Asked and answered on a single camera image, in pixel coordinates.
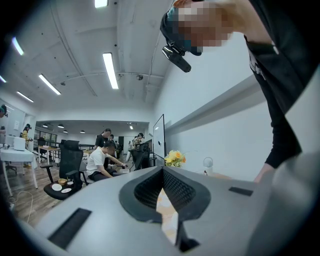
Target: white shirt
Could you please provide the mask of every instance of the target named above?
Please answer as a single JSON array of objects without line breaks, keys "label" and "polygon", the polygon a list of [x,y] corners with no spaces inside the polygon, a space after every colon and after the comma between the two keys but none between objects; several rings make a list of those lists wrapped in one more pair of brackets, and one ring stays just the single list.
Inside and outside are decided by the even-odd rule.
[{"label": "white shirt", "polygon": [[86,173],[88,176],[94,172],[100,172],[98,170],[98,166],[103,166],[105,163],[105,158],[108,157],[110,157],[110,155],[103,153],[101,147],[98,146],[88,158],[88,164],[86,165]]}]

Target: white ceiling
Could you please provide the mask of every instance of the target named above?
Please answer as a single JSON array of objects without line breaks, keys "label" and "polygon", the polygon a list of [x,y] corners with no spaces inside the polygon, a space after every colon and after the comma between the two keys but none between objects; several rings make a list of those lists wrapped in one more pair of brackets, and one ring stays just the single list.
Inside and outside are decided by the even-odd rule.
[{"label": "white ceiling", "polygon": [[[69,134],[78,134],[81,130],[84,130],[86,134],[98,135],[104,129],[109,128],[115,136],[123,136],[129,132],[145,133],[146,128],[148,128],[147,123],[133,122],[129,125],[125,121],[61,120],[36,122],[37,127],[42,127],[43,124],[49,124],[48,128],[51,131],[62,133],[67,130]],[[62,124],[64,128],[58,128],[59,124]]]},{"label": "white ceiling", "polygon": [[[162,55],[162,35],[156,50],[155,46],[161,18],[172,2],[109,0],[107,7],[97,9],[94,0],[48,1],[14,35],[24,55],[13,48],[8,51],[0,66],[0,75],[7,80],[4,86],[13,93],[22,92],[38,107],[58,97],[39,79],[40,74],[65,101],[83,95],[97,101],[152,104],[169,65]],[[106,74],[102,54],[108,52],[113,56],[119,90],[111,88]],[[135,73],[149,74],[153,55],[149,83],[148,75],[138,81]]]}]

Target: flower arrangement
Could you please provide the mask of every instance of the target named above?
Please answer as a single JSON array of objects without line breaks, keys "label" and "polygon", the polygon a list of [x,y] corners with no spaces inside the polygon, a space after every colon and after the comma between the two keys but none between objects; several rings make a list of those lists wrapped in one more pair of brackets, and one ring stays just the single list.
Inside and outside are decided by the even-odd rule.
[{"label": "flower arrangement", "polygon": [[171,150],[164,160],[166,166],[181,167],[181,163],[186,162],[186,157],[179,151]]}]

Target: ceiling light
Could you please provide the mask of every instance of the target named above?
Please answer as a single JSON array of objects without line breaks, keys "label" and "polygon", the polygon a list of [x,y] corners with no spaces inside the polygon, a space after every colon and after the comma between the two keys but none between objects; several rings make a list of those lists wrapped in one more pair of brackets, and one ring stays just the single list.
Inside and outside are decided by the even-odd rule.
[{"label": "ceiling light", "polygon": [[20,91],[17,91],[16,93],[21,95],[22,97],[26,98],[28,101],[34,102],[32,99],[29,99],[27,96],[23,95]]},{"label": "ceiling light", "polygon": [[14,47],[16,48],[16,50],[18,51],[18,53],[20,55],[24,55],[24,51],[21,49],[20,45],[18,44],[16,37],[12,38],[12,43],[13,43]]},{"label": "ceiling light", "polygon": [[6,80],[4,80],[4,78],[0,75],[0,80],[2,81],[2,82],[4,82],[4,83],[6,83],[7,81]]},{"label": "ceiling light", "polygon": [[119,89],[115,74],[114,62],[112,59],[112,53],[104,53],[102,56],[112,89]]},{"label": "ceiling light", "polygon": [[49,88],[54,91],[57,95],[61,95],[61,92],[58,91],[56,88],[54,88],[54,86],[48,82],[48,80],[44,77],[43,74],[39,75],[40,79],[47,85],[49,86]]},{"label": "ceiling light", "polygon": [[9,107],[8,105],[5,105],[7,108],[9,108],[9,109],[11,109],[11,110],[13,110],[14,111],[14,109],[12,108],[12,107]]},{"label": "ceiling light", "polygon": [[95,0],[94,1],[94,7],[95,8],[100,8],[100,7],[105,7],[108,5],[108,0]]}]

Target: wooden floor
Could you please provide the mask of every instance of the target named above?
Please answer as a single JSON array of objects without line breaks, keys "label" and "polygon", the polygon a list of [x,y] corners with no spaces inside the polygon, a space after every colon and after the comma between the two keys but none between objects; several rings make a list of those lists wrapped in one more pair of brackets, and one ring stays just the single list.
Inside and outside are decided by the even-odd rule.
[{"label": "wooden floor", "polygon": [[[34,227],[42,218],[42,216],[50,211],[50,209],[58,205],[61,201],[50,197],[44,192],[44,187],[50,183],[46,169],[37,167],[34,170],[38,184],[38,188],[36,189],[32,178],[31,169],[24,168],[25,175],[23,175],[22,163],[13,162],[10,165],[17,167],[17,175],[13,170],[7,171],[8,180],[14,199],[9,198],[10,195],[3,173],[0,175],[1,194],[4,196],[4,199],[7,202],[13,202],[18,199],[18,201],[15,203],[13,214],[23,221],[28,220],[33,196],[32,211],[28,223]],[[57,167],[55,163],[53,163],[53,167],[51,168],[51,174],[54,181],[59,179],[59,167]],[[20,193],[19,198],[17,198],[18,193],[21,191],[29,192],[32,194],[32,196],[29,193],[22,192]]]}]

